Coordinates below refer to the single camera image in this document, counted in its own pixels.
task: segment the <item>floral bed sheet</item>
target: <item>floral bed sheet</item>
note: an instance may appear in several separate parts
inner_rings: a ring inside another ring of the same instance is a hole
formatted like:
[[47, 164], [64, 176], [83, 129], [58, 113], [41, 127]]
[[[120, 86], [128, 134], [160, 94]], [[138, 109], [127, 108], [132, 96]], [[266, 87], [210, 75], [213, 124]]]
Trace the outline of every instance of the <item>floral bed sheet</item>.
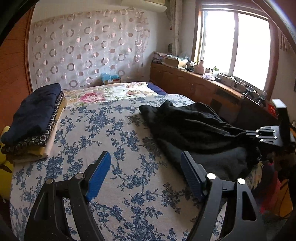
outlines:
[[[15, 165], [10, 215], [17, 237], [23, 240], [46, 179], [67, 180], [108, 151], [110, 170], [89, 205], [105, 240], [185, 241], [202, 204], [159, 150], [139, 111], [142, 104], [160, 106], [167, 99], [175, 106], [193, 103], [161, 95], [66, 107], [49, 158]], [[70, 202], [64, 201], [72, 237], [79, 240]], [[224, 211], [212, 239], [219, 236]]]
[[65, 91], [65, 98], [68, 105], [82, 106], [157, 95], [147, 85], [146, 82], [114, 83], [76, 91]]

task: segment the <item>yellow plush toy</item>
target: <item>yellow plush toy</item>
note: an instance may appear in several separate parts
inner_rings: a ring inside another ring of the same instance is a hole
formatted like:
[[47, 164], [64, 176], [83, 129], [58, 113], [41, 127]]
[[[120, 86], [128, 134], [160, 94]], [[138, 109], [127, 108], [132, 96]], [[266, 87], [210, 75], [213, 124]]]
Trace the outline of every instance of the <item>yellow plush toy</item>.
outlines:
[[[1, 133], [7, 132], [9, 126], [5, 127]], [[9, 200], [10, 197], [10, 186], [12, 180], [13, 164], [6, 160], [6, 155], [2, 154], [0, 150], [0, 195], [2, 198]]]

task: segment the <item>silver bolt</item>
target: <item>silver bolt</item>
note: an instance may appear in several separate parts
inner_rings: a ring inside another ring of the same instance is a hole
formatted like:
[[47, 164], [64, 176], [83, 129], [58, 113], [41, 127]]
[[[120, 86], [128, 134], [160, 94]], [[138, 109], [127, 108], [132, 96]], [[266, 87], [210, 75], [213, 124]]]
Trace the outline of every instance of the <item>silver bolt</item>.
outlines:
[[241, 185], [244, 185], [244, 184], [246, 183], [246, 181], [245, 181], [244, 179], [242, 179], [242, 178], [239, 178], [239, 179], [237, 180], [237, 182], [238, 182], [239, 184], [241, 184]]
[[46, 182], [46, 184], [52, 184], [53, 183], [53, 179], [52, 178], [49, 178], [49, 179], [47, 179], [45, 182]]
[[214, 180], [216, 178], [216, 175], [214, 173], [208, 173], [207, 177], [208, 179]]
[[84, 175], [83, 175], [83, 173], [77, 173], [76, 175], [75, 175], [75, 178], [76, 179], [82, 179], [84, 177]]

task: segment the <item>air conditioner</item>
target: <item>air conditioner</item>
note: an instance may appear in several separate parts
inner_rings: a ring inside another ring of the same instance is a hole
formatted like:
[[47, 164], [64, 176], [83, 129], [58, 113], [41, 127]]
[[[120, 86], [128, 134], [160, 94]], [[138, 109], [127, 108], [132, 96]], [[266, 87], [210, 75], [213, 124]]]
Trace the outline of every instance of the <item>air conditioner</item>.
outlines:
[[165, 12], [167, 7], [162, 5], [162, 3], [164, 4], [164, 0], [122, 0], [121, 5], [152, 12]]

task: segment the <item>window frame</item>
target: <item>window frame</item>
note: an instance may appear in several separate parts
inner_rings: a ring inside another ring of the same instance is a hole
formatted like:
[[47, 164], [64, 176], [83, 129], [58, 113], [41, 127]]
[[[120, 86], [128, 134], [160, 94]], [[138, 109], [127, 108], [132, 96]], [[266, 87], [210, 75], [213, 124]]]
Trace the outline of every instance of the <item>window frame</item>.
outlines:
[[[270, 100], [276, 75], [278, 69], [278, 60], [279, 60], [279, 34], [277, 26], [268, 18], [265, 12], [255, 9], [253, 7], [246, 7], [236, 4], [196, 4], [196, 20], [195, 20], [195, 35], [193, 41], [193, 48], [192, 48], [192, 57], [191, 61], [197, 62], [203, 59], [204, 56], [204, 48], [205, 48], [205, 36], [206, 36], [206, 27], [205, 21], [207, 17], [208, 11], [228, 11], [234, 13], [234, 20], [235, 20], [235, 30], [234, 30], [234, 44], [232, 50], [232, 58], [231, 64], [229, 68], [228, 75], [235, 77], [237, 80], [244, 82], [246, 85], [251, 86], [254, 88], [257, 93], [262, 94], [264, 91], [267, 92], [266, 99]], [[271, 35], [271, 48], [270, 48], [270, 58], [269, 58], [269, 68], [267, 73], [267, 78], [265, 81], [264, 90], [260, 90], [257, 87], [251, 85], [245, 80], [242, 80], [233, 75], [234, 66], [236, 62], [236, 55], [237, 55], [237, 46], [238, 46], [238, 14], [247, 14], [253, 17], [261, 18], [269, 22], [269, 29]]]

